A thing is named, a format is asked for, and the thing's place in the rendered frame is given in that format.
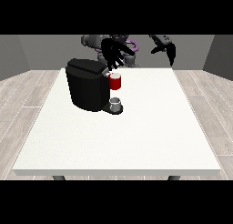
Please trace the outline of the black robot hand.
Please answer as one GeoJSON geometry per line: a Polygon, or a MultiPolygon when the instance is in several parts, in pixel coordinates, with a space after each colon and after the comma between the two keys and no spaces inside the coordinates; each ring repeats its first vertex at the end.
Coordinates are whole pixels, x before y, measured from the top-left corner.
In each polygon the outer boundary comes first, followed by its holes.
{"type": "Polygon", "coordinates": [[[162,44],[160,46],[156,46],[151,53],[155,54],[157,52],[166,52],[169,63],[173,66],[175,58],[176,58],[176,46],[173,43],[168,43],[166,45],[162,44]]]}
{"type": "Polygon", "coordinates": [[[101,50],[103,57],[107,61],[107,67],[109,70],[112,68],[117,69],[116,63],[123,65],[122,59],[124,58],[121,55],[121,52],[125,52],[131,56],[135,53],[126,45],[121,44],[112,38],[105,38],[101,42],[101,50]]]}

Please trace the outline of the red pod holder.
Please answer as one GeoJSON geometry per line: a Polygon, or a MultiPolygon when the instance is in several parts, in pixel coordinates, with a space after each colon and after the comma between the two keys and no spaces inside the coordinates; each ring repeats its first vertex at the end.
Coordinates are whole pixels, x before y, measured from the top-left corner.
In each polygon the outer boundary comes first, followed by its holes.
{"type": "Polygon", "coordinates": [[[118,90],[121,87],[121,75],[118,73],[112,73],[108,76],[109,88],[112,90],[118,90]]]}

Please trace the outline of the black coffee machine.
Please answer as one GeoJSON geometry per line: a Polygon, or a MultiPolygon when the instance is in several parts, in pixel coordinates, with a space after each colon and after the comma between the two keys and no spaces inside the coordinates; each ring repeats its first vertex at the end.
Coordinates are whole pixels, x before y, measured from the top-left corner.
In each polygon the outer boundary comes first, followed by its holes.
{"type": "Polygon", "coordinates": [[[66,78],[72,102],[85,111],[106,111],[112,115],[123,112],[122,104],[110,103],[107,65],[89,59],[71,59],[66,66],[66,78]]]}

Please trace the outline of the small grey cup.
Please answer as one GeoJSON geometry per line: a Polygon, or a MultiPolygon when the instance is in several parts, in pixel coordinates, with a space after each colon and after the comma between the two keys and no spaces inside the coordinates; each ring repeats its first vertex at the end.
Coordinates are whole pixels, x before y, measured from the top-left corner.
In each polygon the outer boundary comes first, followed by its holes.
{"type": "Polygon", "coordinates": [[[118,112],[121,109],[121,100],[118,97],[112,97],[109,100],[109,105],[112,112],[118,112]]]}

